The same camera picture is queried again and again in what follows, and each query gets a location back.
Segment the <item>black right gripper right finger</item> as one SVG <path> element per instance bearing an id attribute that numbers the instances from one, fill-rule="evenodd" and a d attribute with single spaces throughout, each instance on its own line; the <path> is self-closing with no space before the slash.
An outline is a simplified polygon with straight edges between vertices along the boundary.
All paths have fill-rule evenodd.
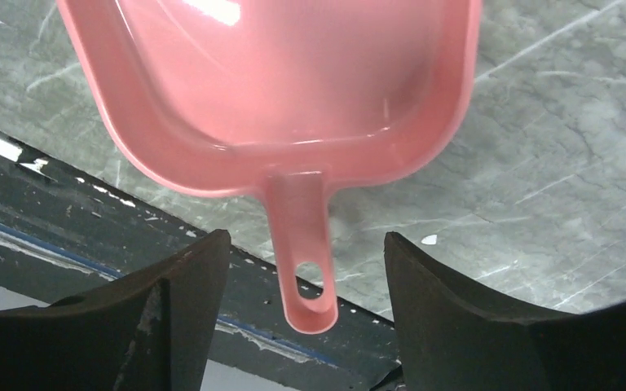
<path id="1" fill-rule="evenodd" d="M 626 390 L 626 301 L 571 314 L 453 270 L 396 232 L 386 277 L 410 390 Z"/>

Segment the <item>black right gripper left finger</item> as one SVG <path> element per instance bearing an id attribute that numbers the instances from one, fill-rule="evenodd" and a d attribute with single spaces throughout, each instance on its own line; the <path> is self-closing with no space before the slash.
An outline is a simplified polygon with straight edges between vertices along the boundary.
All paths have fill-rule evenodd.
<path id="1" fill-rule="evenodd" d="M 216 230 L 104 286 L 0 310 L 0 390 L 198 390 L 230 246 Z"/>

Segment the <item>pink dustpan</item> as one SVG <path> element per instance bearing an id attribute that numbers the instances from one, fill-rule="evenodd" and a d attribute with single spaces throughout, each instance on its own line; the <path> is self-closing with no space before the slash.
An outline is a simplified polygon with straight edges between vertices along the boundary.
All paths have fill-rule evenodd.
<path id="1" fill-rule="evenodd" d="M 415 173 L 474 88 L 480 1 L 60 1 L 113 142 L 198 197 L 252 196 L 284 316 L 337 321 L 328 202 Z"/>

